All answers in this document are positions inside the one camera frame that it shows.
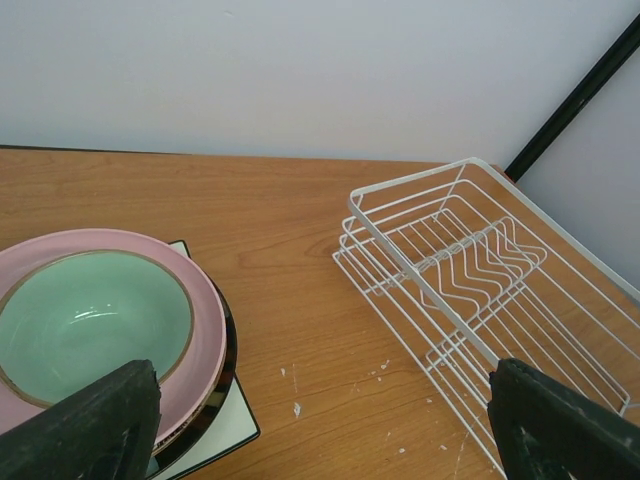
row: green bowl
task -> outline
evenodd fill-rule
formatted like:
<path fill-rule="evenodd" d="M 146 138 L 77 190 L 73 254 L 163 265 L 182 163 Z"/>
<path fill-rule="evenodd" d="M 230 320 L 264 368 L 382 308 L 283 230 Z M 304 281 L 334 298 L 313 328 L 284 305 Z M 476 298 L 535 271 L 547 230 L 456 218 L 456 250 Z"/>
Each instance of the green bowl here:
<path fill-rule="evenodd" d="M 74 254 L 0 299 L 0 380 L 39 406 L 134 359 L 151 360 L 162 381 L 192 331 L 189 295 L 161 265 L 129 252 Z"/>

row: wire rack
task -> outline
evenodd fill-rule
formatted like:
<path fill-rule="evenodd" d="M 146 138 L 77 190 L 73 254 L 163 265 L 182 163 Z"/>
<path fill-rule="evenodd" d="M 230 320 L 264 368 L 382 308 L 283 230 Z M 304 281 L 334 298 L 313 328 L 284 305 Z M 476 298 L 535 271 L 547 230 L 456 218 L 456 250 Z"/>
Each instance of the wire rack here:
<path fill-rule="evenodd" d="M 500 358 L 636 421 L 640 315 L 629 297 L 640 292 L 488 164 L 357 189 L 349 208 L 335 261 L 501 472 L 486 413 Z"/>

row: white wall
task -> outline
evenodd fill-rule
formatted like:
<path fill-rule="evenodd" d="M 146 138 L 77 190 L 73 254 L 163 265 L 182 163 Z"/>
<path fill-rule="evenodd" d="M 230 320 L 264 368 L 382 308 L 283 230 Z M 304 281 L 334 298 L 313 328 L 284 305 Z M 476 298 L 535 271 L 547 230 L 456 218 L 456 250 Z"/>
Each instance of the white wall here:
<path fill-rule="evenodd" d="M 640 288 L 640 52 L 547 149 L 518 185 Z"/>
<path fill-rule="evenodd" d="M 6 0 L 0 143 L 506 166 L 638 0 Z"/>

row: wooden surface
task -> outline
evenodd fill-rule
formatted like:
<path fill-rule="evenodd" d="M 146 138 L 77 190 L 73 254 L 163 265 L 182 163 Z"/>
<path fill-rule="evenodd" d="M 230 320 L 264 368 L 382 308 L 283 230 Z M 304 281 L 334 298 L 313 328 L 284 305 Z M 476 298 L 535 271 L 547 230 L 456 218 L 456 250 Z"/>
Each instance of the wooden surface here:
<path fill-rule="evenodd" d="M 189 478 L 499 478 L 330 256 L 352 189 L 431 166 L 3 150 L 0 249 L 83 227 L 189 243 L 262 428 Z"/>

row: wooden table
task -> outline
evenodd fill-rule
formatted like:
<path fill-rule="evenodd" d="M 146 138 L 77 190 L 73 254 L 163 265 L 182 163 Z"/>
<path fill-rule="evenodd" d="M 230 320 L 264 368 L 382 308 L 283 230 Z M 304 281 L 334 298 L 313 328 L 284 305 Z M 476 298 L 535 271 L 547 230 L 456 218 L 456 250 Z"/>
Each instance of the wooden table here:
<path fill-rule="evenodd" d="M 2 150 L 0 249 L 83 227 L 188 241 L 262 428 L 194 480 L 499 478 L 330 256 L 352 189 L 432 166 Z"/>

